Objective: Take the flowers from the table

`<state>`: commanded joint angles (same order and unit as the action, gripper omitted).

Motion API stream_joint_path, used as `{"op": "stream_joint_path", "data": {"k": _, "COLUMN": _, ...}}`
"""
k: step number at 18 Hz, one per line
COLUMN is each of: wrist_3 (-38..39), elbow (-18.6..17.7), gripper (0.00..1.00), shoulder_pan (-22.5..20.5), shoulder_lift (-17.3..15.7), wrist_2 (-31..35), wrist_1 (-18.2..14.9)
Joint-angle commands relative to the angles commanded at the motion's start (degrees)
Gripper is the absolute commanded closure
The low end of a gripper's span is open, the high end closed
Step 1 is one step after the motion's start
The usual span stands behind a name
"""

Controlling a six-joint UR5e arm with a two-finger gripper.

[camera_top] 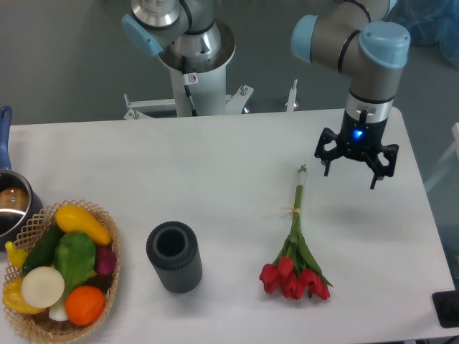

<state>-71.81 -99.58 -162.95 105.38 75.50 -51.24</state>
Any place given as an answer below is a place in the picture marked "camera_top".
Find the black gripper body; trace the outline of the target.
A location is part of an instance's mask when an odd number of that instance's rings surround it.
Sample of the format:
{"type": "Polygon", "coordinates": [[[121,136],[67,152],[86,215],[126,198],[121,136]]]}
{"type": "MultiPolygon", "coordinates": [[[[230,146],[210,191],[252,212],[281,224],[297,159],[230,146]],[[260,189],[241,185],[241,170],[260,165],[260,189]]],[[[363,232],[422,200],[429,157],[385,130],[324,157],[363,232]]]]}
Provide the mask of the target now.
{"type": "Polygon", "coordinates": [[[381,140],[387,119],[378,123],[361,123],[344,112],[337,147],[345,157],[357,161],[375,160],[382,146],[381,140]]]}

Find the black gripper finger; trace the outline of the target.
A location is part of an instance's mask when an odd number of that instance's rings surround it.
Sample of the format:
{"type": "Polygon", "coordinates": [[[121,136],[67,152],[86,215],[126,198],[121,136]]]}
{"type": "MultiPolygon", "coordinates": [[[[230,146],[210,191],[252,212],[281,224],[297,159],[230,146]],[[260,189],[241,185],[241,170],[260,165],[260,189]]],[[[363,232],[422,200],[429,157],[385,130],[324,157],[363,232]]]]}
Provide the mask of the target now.
{"type": "Polygon", "coordinates": [[[385,177],[393,177],[398,152],[399,146],[390,144],[374,146],[362,153],[364,162],[373,172],[370,189],[374,189],[377,181],[385,177]]]}
{"type": "Polygon", "coordinates": [[[318,139],[314,156],[321,160],[324,165],[324,176],[328,176],[331,162],[344,155],[344,142],[340,134],[336,134],[330,128],[324,128],[318,139]]]}

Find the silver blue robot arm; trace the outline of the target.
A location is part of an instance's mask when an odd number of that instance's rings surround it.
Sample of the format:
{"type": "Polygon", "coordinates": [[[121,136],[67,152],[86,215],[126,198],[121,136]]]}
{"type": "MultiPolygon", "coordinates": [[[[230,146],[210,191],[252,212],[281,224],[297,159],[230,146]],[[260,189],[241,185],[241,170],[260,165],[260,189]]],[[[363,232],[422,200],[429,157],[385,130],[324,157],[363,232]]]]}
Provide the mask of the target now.
{"type": "MultiPolygon", "coordinates": [[[[341,129],[324,129],[315,155],[324,166],[338,158],[360,161],[375,181],[394,174],[399,147],[384,145],[410,34],[385,21],[393,1],[340,1],[327,16],[307,15],[290,46],[299,59],[351,79],[341,129]]],[[[214,15],[213,1],[132,1],[123,16],[126,37],[169,69],[180,117],[241,113],[251,89],[226,91],[226,66],[235,53],[231,29],[214,15]]]]}

